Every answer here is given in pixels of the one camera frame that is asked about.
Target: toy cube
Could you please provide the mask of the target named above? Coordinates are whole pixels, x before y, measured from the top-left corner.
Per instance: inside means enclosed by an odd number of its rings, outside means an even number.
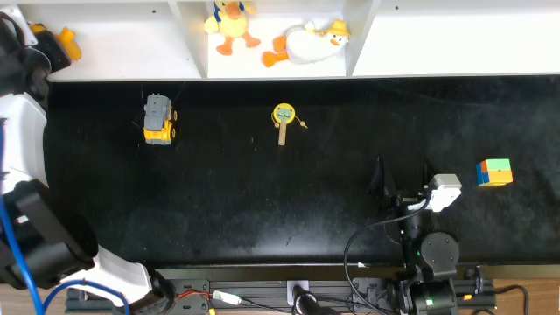
[[[493,158],[476,164],[479,186],[504,186],[514,181],[508,158]]]

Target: wooden floor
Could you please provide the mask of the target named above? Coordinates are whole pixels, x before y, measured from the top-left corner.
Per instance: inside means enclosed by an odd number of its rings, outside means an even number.
[[[530,313],[532,315],[560,314],[560,279],[535,280],[496,280],[497,288],[520,284],[527,288],[530,296]],[[47,291],[42,290],[41,296],[46,298]],[[61,315],[65,310],[65,294],[57,296],[49,307],[48,315]],[[33,304],[26,290],[14,290],[8,285],[0,285],[0,315],[33,315]],[[500,315],[522,315],[523,295],[519,290],[498,296],[498,309],[493,310]],[[239,312],[222,312],[220,315],[240,315]],[[255,315],[276,315],[271,311],[254,312]],[[470,315],[473,311],[462,311],[461,315]]]

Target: metal bracket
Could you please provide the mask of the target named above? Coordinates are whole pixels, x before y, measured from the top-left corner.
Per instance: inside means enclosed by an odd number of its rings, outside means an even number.
[[[181,294],[188,290],[196,290],[210,293],[208,280],[170,280],[175,287],[175,292]],[[208,313],[208,301],[200,295],[190,296],[175,302],[175,306],[169,310],[167,315],[205,315]]]
[[[355,278],[352,280],[353,287],[358,290],[358,292],[366,298],[366,300],[373,304],[378,305],[381,308],[386,310],[392,310],[393,308],[389,306],[387,303],[386,298],[380,298],[377,300],[377,297],[385,291],[387,287],[387,280],[386,279],[378,279],[378,278]],[[360,298],[353,294],[352,301],[355,303],[363,304]],[[354,306],[353,311],[357,313],[369,313],[371,310],[369,308],[362,308],[359,306]]]
[[[24,43],[26,46],[35,46],[38,43],[35,34],[33,34],[32,29],[29,27],[27,21],[25,20],[24,14],[21,12],[17,5],[4,6],[0,8],[0,12],[6,13],[17,23],[17,25],[14,26],[18,26],[24,33]]]
[[[296,285],[299,285],[302,289],[304,289],[304,291],[308,291],[309,290],[309,281],[307,280],[288,280],[286,282],[286,298],[288,300],[288,305],[289,306],[293,306],[294,305],[294,287]]]

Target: cable connector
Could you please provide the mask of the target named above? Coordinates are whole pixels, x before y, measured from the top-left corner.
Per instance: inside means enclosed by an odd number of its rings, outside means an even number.
[[[220,290],[214,290],[212,298],[231,305],[239,305],[242,303],[242,299],[240,297]]]

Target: black table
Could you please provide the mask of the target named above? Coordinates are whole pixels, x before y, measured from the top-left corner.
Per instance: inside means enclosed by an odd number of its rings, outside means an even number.
[[[177,145],[144,142],[151,93],[174,100]],[[463,184],[437,215],[462,263],[559,263],[559,101],[554,76],[54,84],[46,175],[133,262],[336,264],[354,230],[387,216],[368,194],[376,157],[414,190],[427,157]],[[285,147],[270,121],[280,102],[309,126],[290,124]],[[514,183],[478,188],[486,158],[509,158]],[[350,252],[402,265],[383,228]]]

